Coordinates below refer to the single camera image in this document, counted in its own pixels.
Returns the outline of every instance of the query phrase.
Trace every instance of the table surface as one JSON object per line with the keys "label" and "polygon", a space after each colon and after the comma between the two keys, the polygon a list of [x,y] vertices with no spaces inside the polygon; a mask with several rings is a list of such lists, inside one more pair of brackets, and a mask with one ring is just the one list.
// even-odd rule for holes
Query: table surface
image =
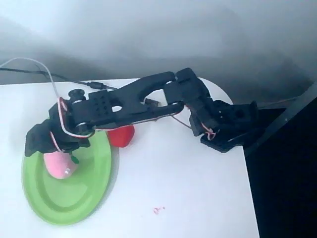
{"label": "table surface", "polygon": [[[133,80],[104,83],[121,87]],[[232,103],[222,89],[203,81],[213,99]],[[56,85],[64,98],[75,88],[94,91]],[[150,98],[163,101],[164,95],[156,91]],[[136,125],[132,143],[114,150],[108,190],[91,216],[67,227],[45,223],[23,194],[21,164],[27,131],[56,102],[52,85],[1,85],[0,100],[1,237],[259,237],[243,148],[215,151],[171,117]],[[176,117],[189,124],[187,109]],[[155,208],[161,208],[157,215]]]}

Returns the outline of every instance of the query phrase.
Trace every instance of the red object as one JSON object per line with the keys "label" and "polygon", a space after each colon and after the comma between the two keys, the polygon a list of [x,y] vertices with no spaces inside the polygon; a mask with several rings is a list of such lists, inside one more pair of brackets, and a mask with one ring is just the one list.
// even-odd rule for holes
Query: red object
{"label": "red object", "polygon": [[128,125],[108,131],[110,145],[116,147],[126,147],[134,135],[134,126]]}

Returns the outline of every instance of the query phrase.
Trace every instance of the robotic arm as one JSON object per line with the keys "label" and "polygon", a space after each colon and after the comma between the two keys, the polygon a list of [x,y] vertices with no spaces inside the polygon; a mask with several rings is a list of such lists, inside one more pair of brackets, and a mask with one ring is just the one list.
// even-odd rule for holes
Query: robotic arm
{"label": "robotic arm", "polygon": [[[162,89],[167,106],[143,104],[145,97]],[[184,106],[191,111],[189,118],[194,136],[201,143],[221,152],[243,145],[259,130],[257,104],[230,105],[214,101],[204,83],[190,69],[176,73],[160,73],[140,78],[122,88],[90,93],[69,92],[69,100],[59,98],[49,110],[49,119],[35,125],[26,135],[25,156],[36,151],[70,153],[79,147],[89,147],[88,138],[96,130],[146,122],[180,113]],[[119,111],[113,107],[120,106]]]}

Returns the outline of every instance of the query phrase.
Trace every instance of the pink toy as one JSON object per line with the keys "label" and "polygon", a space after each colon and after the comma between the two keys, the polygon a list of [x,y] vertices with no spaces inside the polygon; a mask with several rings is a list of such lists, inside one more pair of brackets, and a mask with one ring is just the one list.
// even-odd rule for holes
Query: pink toy
{"label": "pink toy", "polygon": [[70,154],[62,152],[44,154],[44,163],[49,174],[56,179],[68,178],[78,166],[72,161]]}

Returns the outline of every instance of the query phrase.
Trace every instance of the green plate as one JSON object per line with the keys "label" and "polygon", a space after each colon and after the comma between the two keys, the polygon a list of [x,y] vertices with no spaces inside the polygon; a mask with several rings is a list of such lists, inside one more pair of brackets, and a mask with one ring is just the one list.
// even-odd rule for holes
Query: green plate
{"label": "green plate", "polygon": [[24,158],[24,193],[43,220],[57,225],[74,224],[85,219],[103,197],[110,176],[110,145],[104,131],[96,132],[89,141],[89,148],[73,152],[79,165],[66,179],[55,179],[47,172],[43,154],[37,152]]}

